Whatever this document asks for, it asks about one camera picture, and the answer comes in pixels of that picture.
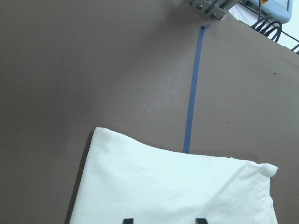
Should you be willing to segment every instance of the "screw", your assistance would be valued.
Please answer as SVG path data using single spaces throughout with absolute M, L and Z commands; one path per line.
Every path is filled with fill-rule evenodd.
M 201 9 L 202 9 L 202 5 L 201 5 L 201 4 L 198 4 L 198 5 L 196 6 L 196 8 L 199 9 L 199 10 L 201 10 Z
M 211 15 L 212 18 L 215 18 L 216 16 L 217 16 L 217 13 L 213 13 L 213 14 Z

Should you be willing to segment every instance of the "blue line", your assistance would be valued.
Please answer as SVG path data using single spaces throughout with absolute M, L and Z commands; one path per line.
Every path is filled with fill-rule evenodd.
M 191 82 L 191 89 L 190 89 L 190 98 L 189 98 L 189 106 L 188 106 L 188 114 L 187 114 L 187 122 L 186 122 L 185 141 L 184 141 L 183 153 L 189 153 L 189 149 L 190 149 L 192 121 L 193 121 L 196 87 L 197 87 L 197 79 L 198 79 L 198 72 L 199 72 L 200 54 L 201 54 L 202 43 L 203 43 L 203 40 L 204 40 L 205 30 L 208 27 L 209 27 L 209 25 L 203 26 L 203 27 L 200 28 L 198 39 L 197 39 L 197 46 L 196 46 L 194 66 L 193 66 L 193 74 L 192 74 L 192 82 Z

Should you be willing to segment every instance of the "blue tape strip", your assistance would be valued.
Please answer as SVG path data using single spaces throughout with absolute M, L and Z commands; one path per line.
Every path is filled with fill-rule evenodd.
M 193 75 L 192 75 L 192 82 L 191 82 L 191 89 L 190 89 L 190 98 L 189 98 L 189 106 L 188 106 L 188 114 L 187 114 L 187 122 L 186 122 L 185 141 L 184 141 L 183 153 L 189 153 L 189 149 L 190 149 L 192 121 L 193 121 L 196 87 L 197 87 L 197 79 L 198 79 L 198 72 L 199 72 L 200 54 L 201 54 L 202 43 L 203 43 L 203 40 L 204 40 L 205 30 L 209 26 L 210 25 L 203 26 L 203 27 L 200 28 L 198 39 L 197 39 L 197 46 L 196 46 L 194 66 L 193 66 Z

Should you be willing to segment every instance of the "white cloth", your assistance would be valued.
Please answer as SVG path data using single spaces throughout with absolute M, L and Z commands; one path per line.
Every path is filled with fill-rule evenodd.
M 277 167 L 175 153 L 96 128 L 71 224 L 276 224 Z

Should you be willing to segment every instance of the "white towel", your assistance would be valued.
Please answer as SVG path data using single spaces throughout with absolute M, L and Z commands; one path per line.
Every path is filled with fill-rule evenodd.
M 175 153 L 96 128 L 71 224 L 277 224 L 277 167 Z

